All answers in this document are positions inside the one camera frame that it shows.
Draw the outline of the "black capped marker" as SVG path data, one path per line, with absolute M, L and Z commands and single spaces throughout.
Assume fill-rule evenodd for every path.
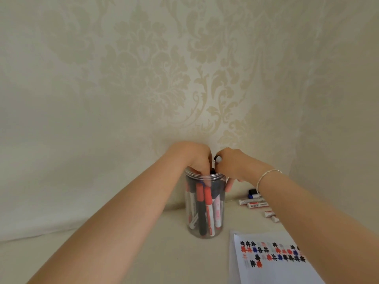
M 211 167 L 211 170 L 210 170 L 210 173 L 211 175 L 216 175 L 217 172 L 215 170 L 216 166 L 222 161 L 222 157 L 221 156 L 215 156 L 214 157 L 214 160 L 212 161 L 212 167 Z

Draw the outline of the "person's right hand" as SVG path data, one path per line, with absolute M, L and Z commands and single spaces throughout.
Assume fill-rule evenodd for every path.
M 272 166 L 248 156 L 240 149 L 224 148 L 216 156 L 222 157 L 222 161 L 215 168 L 217 173 L 227 178 L 244 180 L 254 187 L 265 172 L 273 169 Z

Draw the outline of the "white paper with coloured marks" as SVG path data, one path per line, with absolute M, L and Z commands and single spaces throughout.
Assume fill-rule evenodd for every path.
M 230 231 L 228 284 L 325 284 L 286 231 Z

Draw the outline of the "person's right forearm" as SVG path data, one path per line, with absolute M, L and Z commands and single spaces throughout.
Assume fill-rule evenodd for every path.
M 325 284 L 379 284 L 379 235 L 278 171 L 257 188 Z

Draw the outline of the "person's left forearm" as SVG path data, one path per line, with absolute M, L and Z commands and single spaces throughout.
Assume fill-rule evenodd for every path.
M 119 284 L 188 160 L 184 152 L 167 151 L 86 221 L 27 284 Z

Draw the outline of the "person's left hand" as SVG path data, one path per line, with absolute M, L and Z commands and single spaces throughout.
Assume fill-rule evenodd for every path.
M 168 149 L 167 153 L 173 156 L 174 161 L 182 170 L 191 166 L 209 165 L 212 167 L 212 154 L 210 148 L 202 143 L 178 142 Z

